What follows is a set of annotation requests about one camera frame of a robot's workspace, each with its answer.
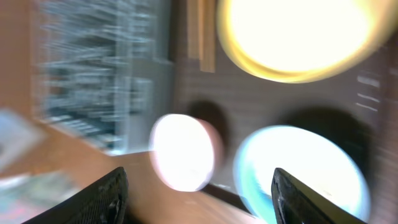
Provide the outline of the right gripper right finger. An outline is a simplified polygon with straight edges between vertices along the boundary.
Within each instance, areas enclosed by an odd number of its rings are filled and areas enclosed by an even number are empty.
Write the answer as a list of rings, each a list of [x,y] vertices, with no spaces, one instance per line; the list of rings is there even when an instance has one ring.
[[[365,224],[282,168],[274,170],[271,192],[277,224]]]

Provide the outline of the light blue bowl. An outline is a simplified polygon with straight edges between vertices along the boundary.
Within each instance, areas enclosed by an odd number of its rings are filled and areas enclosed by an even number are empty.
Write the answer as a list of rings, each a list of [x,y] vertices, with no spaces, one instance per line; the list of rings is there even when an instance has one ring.
[[[271,185],[282,168],[322,197],[368,222],[371,196],[355,161],[329,139],[294,126],[268,126],[250,134],[236,151],[233,176],[244,206],[266,223],[276,223]]]

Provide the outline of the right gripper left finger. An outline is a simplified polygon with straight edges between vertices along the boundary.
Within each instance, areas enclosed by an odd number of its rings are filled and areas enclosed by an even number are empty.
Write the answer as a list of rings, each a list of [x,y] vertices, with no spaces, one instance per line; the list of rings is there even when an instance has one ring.
[[[125,169],[117,167],[24,224],[122,224],[128,203],[128,188]]]

